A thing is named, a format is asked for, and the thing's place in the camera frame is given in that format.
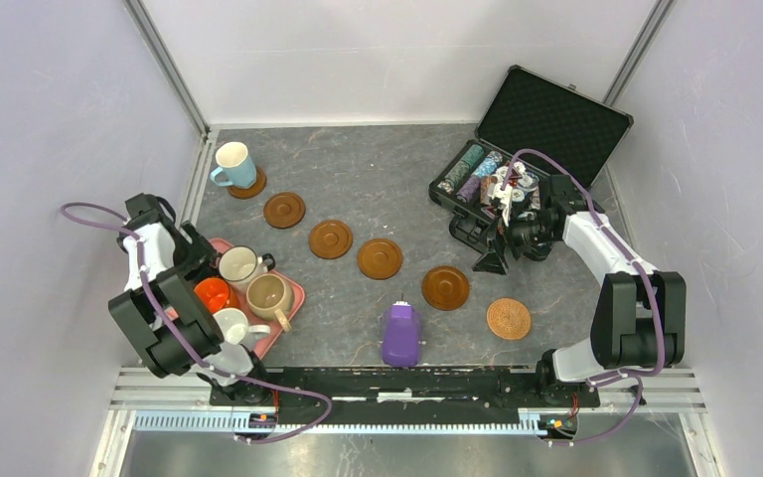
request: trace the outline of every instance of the case lid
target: case lid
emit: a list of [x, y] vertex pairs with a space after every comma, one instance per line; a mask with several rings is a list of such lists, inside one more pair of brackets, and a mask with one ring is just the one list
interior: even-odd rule
[[[515, 66], [475, 135], [511, 155], [522, 148], [541, 151], [588, 188], [631, 125], [630, 114]], [[532, 154], [522, 159], [557, 173]]]

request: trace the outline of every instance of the marble surface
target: marble surface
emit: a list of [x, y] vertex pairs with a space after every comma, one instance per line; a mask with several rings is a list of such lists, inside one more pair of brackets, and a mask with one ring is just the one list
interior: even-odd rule
[[[478, 253], [448, 233], [452, 214], [431, 202], [428, 183], [472, 138], [474, 124], [270, 128], [222, 131], [218, 146], [247, 144], [267, 187], [256, 198], [238, 200], [211, 182], [198, 229], [207, 237], [245, 244], [276, 257], [277, 270], [300, 283], [306, 301], [264, 359], [267, 366], [381, 365], [382, 313], [402, 294], [423, 316], [421, 364], [508, 365], [535, 363], [542, 352], [588, 336], [598, 285], [580, 258], [558, 244], [548, 260], [514, 262], [506, 276], [471, 270]], [[306, 203], [303, 221], [288, 230], [270, 227], [264, 203], [291, 191]], [[592, 188], [623, 233], [618, 201], [602, 173]], [[337, 219], [353, 231], [350, 251], [335, 260], [315, 256], [308, 234], [321, 221]], [[357, 253], [374, 238], [401, 247], [399, 273], [384, 281], [361, 274]], [[439, 311], [422, 297], [423, 275], [453, 265], [469, 278], [464, 306]], [[487, 307], [511, 297], [534, 317], [520, 341], [494, 335]]]

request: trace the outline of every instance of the handle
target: handle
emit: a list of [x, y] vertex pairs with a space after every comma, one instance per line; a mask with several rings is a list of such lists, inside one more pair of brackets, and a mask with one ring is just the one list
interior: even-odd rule
[[288, 317], [285, 316], [285, 312], [282, 310], [276, 310], [276, 320], [282, 325], [282, 329], [285, 331], [291, 331], [291, 322], [288, 321]]
[[251, 336], [253, 340], [258, 341], [270, 336], [273, 330], [270, 329], [270, 325], [252, 325], [247, 329], [247, 336]]
[[270, 271], [273, 268], [276, 268], [276, 258], [273, 258], [273, 255], [271, 255], [270, 253], [263, 253], [261, 255], [261, 262], [267, 265], [267, 271]]
[[165, 209], [165, 213], [171, 216], [171, 222], [177, 222], [177, 213], [174, 212], [174, 208], [171, 207], [171, 204], [168, 203], [168, 200], [164, 197], [159, 196], [153, 196], [156, 198], [156, 202], [159, 203], [160, 206], [162, 206]]
[[218, 177], [218, 174], [221, 174], [223, 171], [224, 171], [224, 168], [221, 166], [218, 166], [217, 168], [215, 168], [214, 171], [212, 171], [212, 174], [209, 175], [209, 178], [212, 179], [212, 182], [214, 182], [216, 186], [221, 186], [221, 187], [231, 186], [232, 181], [218, 182], [218, 179], [216, 179]]

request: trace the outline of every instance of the purple bottle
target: purple bottle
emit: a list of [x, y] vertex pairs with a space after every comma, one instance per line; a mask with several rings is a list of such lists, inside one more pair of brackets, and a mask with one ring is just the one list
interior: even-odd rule
[[397, 367], [416, 366], [419, 362], [419, 332], [422, 315], [406, 301], [397, 301], [384, 312], [384, 340], [381, 359]]

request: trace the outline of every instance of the brown coaster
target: brown coaster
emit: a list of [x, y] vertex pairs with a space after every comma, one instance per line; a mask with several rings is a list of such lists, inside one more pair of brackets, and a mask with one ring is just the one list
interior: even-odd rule
[[305, 217], [305, 202], [293, 192], [281, 192], [264, 204], [264, 220], [275, 229], [290, 229]]
[[422, 279], [422, 296], [438, 310], [460, 308], [469, 298], [469, 280], [454, 266], [432, 268]]
[[260, 167], [255, 166], [255, 183], [248, 189], [242, 189], [241, 187], [229, 186], [227, 192], [236, 199], [252, 199], [259, 195], [264, 190], [264, 186], [267, 185], [267, 175]]
[[522, 303], [500, 298], [487, 309], [487, 324], [499, 338], [521, 340], [531, 331], [531, 312]]
[[341, 221], [323, 221], [311, 230], [308, 246], [321, 258], [338, 258], [353, 246], [353, 231]]
[[402, 250], [387, 238], [368, 240], [358, 250], [358, 268], [373, 280], [387, 280], [402, 268]]

